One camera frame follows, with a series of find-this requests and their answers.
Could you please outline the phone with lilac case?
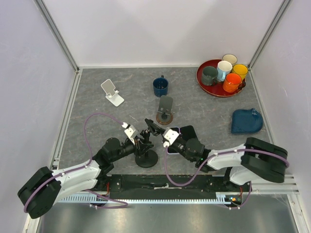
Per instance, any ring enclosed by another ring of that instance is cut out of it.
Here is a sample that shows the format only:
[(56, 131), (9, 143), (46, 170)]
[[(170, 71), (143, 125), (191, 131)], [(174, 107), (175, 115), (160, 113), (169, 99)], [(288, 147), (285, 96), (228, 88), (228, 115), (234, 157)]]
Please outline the phone with lilac case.
[[(180, 128), (179, 127), (167, 127), (167, 129), (171, 129), (171, 130), (180, 134)], [(169, 146), (168, 147), (168, 154), (178, 154), (178, 152), (172, 146)]]

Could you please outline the black round base stand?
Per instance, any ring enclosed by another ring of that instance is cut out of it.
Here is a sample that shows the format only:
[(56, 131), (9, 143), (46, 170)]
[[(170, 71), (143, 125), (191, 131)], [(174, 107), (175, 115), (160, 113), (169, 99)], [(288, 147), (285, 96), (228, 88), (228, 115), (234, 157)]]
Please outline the black round base stand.
[(155, 151), (151, 150), (154, 144), (150, 141), (150, 135), (158, 136), (164, 132), (164, 130), (157, 126), (153, 120), (145, 119), (147, 129), (142, 130), (139, 136), (134, 139), (135, 145), (135, 162), (139, 167), (150, 168), (157, 164), (158, 155)]

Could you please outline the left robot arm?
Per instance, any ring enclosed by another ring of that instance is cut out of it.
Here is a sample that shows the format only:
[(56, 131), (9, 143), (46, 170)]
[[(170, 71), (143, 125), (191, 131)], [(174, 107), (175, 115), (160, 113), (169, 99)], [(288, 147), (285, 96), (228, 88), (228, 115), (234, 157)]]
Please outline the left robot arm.
[(17, 196), (24, 205), (24, 212), (32, 219), (46, 214), (58, 201), (87, 189), (101, 191), (107, 184), (107, 173), (113, 163), (130, 154), (142, 168), (153, 167), (158, 155), (152, 150), (149, 137), (126, 139), (121, 143), (117, 138), (109, 138), (103, 147), (88, 161), (60, 170), (42, 167), (18, 191)]

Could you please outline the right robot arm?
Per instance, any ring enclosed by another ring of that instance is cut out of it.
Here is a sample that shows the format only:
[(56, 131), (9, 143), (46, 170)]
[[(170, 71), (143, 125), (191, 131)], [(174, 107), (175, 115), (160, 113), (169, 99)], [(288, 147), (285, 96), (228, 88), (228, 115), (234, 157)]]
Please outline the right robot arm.
[(249, 137), (244, 144), (226, 150), (208, 150), (196, 138), (185, 141), (181, 136), (174, 141), (163, 140), (163, 147), (172, 147), (190, 162), (195, 162), (197, 171), (186, 183), (176, 183), (168, 174), (167, 156), (164, 168), (168, 180), (178, 187), (189, 185), (199, 171), (210, 172), (222, 168), (229, 169), (229, 175), (223, 178), (223, 187), (234, 191), (240, 185), (257, 179), (272, 183), (283, 183), (285, 170), (289, 167), (288, 152), (274, 144)]

